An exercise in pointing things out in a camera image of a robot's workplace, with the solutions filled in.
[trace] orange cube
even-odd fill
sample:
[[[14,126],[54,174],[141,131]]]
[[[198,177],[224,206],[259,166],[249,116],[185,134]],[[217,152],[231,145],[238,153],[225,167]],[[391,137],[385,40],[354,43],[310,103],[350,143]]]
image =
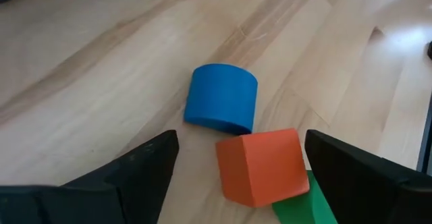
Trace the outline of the orange cube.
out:
[[[223,194],[261,207],[309,191],[295,129],[255,133],[216,144]]]

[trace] light wood floor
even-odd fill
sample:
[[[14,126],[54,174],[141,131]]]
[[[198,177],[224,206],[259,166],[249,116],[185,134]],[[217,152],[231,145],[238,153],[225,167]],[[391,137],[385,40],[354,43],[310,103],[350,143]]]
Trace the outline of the light wood floor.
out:
[[[432,0],[13,0],[0,38],[0,184],[63,184],[176,129],[160,223],[278,223],[222,196],[230,136],[182,121],[193,69],[220,61],[258,79],[256,132],[318,129],[416,167]]]

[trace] wooden block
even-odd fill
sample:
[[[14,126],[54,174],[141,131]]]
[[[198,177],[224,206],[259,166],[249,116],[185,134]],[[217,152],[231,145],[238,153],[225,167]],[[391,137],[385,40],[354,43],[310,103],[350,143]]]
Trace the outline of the wooden block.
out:
[[[216,145],[223,194],[251,207],[309,191],[295,129],[238,136]]]

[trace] green triangular prism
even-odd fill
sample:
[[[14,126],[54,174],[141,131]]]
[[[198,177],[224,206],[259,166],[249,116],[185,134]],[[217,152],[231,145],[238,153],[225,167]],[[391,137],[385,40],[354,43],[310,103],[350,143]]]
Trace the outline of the green triangular prism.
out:
[[[308,178],[309,192],[273,204],[281,224],[338,224],[312,171]]]

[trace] wood grain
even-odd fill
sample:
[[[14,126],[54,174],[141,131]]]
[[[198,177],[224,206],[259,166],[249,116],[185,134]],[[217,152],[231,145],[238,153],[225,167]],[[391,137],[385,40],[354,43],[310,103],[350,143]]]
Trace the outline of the wood grain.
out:
[[[226,200],[183,122],[193,70],[259,81],[254,131],[318,129],[415,168],[432,0],[12,0],[0,5],[0,184],[63,184],[163,130],[180,152],[160,223],[278,223]],[[308,161],[304,155],[306,167]]]

